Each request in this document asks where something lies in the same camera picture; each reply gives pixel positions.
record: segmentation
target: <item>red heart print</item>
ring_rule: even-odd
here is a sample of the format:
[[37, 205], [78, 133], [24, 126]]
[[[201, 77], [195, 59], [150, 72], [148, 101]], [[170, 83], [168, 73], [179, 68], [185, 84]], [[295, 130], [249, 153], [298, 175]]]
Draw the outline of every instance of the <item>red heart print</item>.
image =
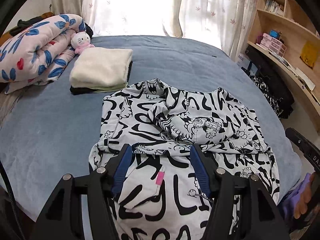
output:
[[18, 62], [17, 62], [17, 67], [19, 70], [23, 69], [23, 58], [21, 58]]

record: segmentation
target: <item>black and white jacket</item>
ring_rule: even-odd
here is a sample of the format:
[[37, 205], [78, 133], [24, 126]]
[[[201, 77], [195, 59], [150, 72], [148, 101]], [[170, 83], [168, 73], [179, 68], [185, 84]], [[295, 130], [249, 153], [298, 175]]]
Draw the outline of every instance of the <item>black and white jacket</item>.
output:
[[[201, 192], [190, 164], [192, 144], [231, 174], [257, 174], [278, 202], [275, 155], [255, 111], [222, 88], [188, 92], [158, 79], [134, 84], [103, 99], [100, 133], [89, 156], [93, 169], [125, 143], [134, 153], [121, 193], [109, 201], [120, 239], [202, 237], [212, 199]], [[237, 210], [235, 196], [233, 227]]]

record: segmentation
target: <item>row of books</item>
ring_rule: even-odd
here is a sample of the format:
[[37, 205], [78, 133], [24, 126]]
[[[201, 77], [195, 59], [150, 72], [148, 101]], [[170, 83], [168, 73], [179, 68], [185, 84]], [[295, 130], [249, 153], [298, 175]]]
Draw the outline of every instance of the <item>row of books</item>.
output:
[[272, 12], [272, 13], [275, 13], [275, 14], [279, 14], [281, 16], [284, 16], [284, 12], [283, 10], [281, 9], [281, 6], [280, 4], [278, 4], [276, 1], [274, 0], [267, 0], [266, 1], [266, 6], [264, 8], [265, 11], [268, 11], [268, 12]]

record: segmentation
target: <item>hello kitty plush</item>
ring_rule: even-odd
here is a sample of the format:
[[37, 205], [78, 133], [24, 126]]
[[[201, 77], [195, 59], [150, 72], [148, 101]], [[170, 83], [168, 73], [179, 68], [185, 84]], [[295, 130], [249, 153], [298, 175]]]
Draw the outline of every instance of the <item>hello kitty plush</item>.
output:
[[86, 32], [74, 33], [71, 35], [71, 46], [75, 49], [76, 54], [81, 54], [86, 48], [93, 48], [91, 40]]

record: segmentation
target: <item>stack of folded clothes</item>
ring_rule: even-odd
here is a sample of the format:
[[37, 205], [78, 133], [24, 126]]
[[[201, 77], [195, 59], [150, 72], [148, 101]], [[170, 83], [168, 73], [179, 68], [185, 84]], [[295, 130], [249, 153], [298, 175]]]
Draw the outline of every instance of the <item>stack of folded clothes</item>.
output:
[[128, 85], [132, 49], [85, 49], [70, 73], [73, 95], [113, 92]]

